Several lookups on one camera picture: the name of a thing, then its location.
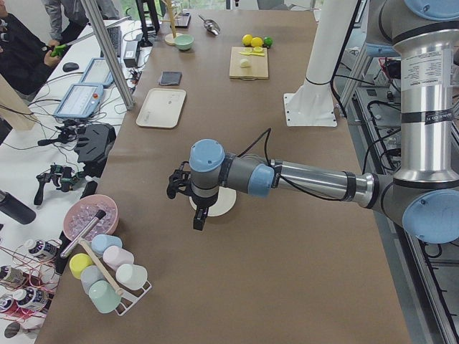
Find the grey cup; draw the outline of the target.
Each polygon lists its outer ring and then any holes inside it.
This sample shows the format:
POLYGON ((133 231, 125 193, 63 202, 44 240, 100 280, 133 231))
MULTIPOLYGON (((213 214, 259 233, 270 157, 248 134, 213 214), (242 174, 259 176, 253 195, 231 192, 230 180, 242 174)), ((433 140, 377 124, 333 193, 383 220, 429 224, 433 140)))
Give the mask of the grey cup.
POLYGON ((89 294, 90 288, 100 280, 105 280, 105 278, 96 265, 90 265, 81 272, 80 281, 86 295, 89 294))

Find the near blue teach pendant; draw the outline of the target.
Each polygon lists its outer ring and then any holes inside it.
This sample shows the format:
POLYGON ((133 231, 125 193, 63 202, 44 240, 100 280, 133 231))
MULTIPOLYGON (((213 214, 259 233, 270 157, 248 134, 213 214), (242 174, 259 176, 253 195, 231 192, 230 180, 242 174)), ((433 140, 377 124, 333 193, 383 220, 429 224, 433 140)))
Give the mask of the near blue teach pendant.
POLYGON ((56 118, 84 119, 90 117, 99 105, 104 87, 98 83, 71 85, 54 112, 56 118))

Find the black plastic bracket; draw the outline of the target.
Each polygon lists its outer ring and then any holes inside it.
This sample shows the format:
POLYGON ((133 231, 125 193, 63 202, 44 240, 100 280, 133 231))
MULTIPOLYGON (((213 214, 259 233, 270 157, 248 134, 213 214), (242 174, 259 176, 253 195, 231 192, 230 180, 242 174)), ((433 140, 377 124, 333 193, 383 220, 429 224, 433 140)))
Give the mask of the black plastic bracket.
POLYGON ((90 124, 77 130, 78 163, 83 163, 83 171, 90 177, 100 178, 108 154, 116 139, 115 128, 106 123, 90 124))

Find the mint green bowl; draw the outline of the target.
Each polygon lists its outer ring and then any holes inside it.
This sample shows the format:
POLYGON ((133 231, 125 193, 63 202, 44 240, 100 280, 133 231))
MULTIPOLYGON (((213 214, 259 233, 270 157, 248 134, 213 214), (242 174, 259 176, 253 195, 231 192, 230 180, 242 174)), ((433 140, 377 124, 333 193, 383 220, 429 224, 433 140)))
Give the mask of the mint green bowl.
POLYGON ((192 48, 194 37, 190 34, 180 34, 174 38, 175 47, 180 51, 187 51, 192 48))

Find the yellow cup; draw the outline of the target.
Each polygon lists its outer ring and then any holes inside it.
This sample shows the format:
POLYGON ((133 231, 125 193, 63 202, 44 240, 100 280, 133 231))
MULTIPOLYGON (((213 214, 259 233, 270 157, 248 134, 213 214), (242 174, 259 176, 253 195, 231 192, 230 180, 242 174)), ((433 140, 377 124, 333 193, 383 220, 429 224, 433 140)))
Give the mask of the yellow cup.
POLYGON ((94 265, 93 260, 86 253, 75 254, 74 256, 72 256, 69 263, 72 276, 77 280, 81 279, 81 274, 83 270, 91 265, 94 265))

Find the blue cup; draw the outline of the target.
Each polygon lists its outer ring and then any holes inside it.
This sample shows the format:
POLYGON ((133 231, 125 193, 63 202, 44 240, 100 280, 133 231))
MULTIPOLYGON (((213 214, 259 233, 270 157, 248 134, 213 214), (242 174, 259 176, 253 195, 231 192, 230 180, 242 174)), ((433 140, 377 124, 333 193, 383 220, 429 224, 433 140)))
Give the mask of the blue cup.
POLYGON ((97 257, 102 257, 104 251, 111 246, 122 248, 123 242, 119 237, 108 234, 98 234, 91 241, 91 249, 97 257))

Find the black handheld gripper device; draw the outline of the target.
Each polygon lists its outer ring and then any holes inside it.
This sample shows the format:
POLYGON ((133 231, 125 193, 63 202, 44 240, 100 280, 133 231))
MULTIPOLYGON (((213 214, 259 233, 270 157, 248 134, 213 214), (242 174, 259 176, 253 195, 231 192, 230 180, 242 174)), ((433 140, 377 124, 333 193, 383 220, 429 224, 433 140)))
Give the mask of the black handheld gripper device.
POLYGON ((53 182, 57 190, 68 192, 73 190, 74 186, 85 177, 86 173, 84 171, 73 173, 73 169, 69 166, 52 164, 48 171, 36 176, 39 188, 34 197, 34 205, 39 206, 42 204, 46 183, 53 182))

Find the black keyboard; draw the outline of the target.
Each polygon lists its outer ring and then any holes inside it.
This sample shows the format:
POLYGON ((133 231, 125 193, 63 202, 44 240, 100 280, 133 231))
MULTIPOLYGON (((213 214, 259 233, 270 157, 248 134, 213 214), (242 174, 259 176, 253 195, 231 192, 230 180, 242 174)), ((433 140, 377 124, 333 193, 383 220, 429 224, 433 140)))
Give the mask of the black keyboard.
POLYGON ((117 57, 122 53, 122 32, 119 26, 107 28, 107 33, 117 57))

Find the cream round plate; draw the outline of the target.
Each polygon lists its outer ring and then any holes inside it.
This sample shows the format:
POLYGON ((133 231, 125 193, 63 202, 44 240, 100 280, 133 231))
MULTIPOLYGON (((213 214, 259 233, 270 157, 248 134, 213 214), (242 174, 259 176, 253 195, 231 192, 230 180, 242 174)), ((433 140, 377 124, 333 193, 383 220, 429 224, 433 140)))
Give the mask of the cream round plate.
POLYGON ((221 216, 234 206, 237 198, 235 190, 230 188, 219 187, 208 190, 198 191, 198 196, 218 196, 217 202, 209 207, 208 216, 221 216))

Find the seated person in black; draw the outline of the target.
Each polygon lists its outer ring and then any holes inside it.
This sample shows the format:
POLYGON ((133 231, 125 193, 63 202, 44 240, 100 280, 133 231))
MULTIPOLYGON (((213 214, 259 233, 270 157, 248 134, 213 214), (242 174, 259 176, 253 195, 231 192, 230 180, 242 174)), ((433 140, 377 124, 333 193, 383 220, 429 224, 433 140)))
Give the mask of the seated person in black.
POLYGON ((1 75, 20 98, 32 100, 48 80, 61 58, 35 36, 1 2, 1 75))

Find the far blue teach pendant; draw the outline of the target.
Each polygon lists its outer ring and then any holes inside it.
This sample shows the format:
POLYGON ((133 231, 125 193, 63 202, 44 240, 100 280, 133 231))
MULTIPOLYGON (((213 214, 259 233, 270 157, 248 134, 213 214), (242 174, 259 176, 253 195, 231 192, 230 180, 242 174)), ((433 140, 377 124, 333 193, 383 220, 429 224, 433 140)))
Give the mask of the far blue teach pendant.
POLYGON ((114 79, 105 58, 92 58, 83 72, 80 82, 101 84, 104 88, 110 87, 114 79))

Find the pink bowl with ice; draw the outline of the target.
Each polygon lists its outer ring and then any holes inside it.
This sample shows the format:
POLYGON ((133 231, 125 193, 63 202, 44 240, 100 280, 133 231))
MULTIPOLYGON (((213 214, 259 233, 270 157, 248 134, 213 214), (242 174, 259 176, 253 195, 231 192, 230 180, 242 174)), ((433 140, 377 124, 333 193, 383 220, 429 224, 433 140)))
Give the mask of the pink bowl with ice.
POLYGON ((85 236, 88 241, 98 234, 113 234, 118 226, 118 207, 110 197, 94 194, 80 199, 67 212, 64 218, 63 232, 69 240, 73 240, 102 210, 105 216, 85 236))

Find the yellow plastic knife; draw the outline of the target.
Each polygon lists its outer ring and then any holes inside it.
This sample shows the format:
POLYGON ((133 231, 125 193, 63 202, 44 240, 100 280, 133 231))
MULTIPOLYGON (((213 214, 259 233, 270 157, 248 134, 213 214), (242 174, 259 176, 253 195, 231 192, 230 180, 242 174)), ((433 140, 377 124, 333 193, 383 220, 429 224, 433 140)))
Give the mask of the yellow plastic knife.
POLYGON ((238 52, 238 53, 244 56, 258 56, 258 57, 265 56, 265 53, 263 52, 238 52))

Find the metal black-tipped muddler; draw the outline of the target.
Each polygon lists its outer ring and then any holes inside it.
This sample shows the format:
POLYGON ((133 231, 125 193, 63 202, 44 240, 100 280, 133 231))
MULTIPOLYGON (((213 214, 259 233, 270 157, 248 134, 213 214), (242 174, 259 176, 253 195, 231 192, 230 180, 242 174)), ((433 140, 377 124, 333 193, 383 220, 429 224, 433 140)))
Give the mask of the metal black-tipped muddler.
POLYGON ((80 231, 80 233, 61 251, 60 257, 66 259, 69 257, 72 250, 77 246, 81 239, 84 239, 85 236, 99 223, 101 219, 106 216, 106 212, 103 210, 98 210, 94 217, 87 223, 87 225, 80 231))

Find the white cup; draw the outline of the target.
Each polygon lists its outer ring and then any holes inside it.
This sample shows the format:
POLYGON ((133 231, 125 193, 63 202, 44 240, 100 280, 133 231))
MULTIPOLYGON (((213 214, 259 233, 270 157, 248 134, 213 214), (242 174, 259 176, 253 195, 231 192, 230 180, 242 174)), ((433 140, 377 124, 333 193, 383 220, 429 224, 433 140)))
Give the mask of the white cup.
POLYGON ((131 290, 139 290, 148 279, 145 267, 137 264, 122 264, 115 273, 119 283, 131 290))

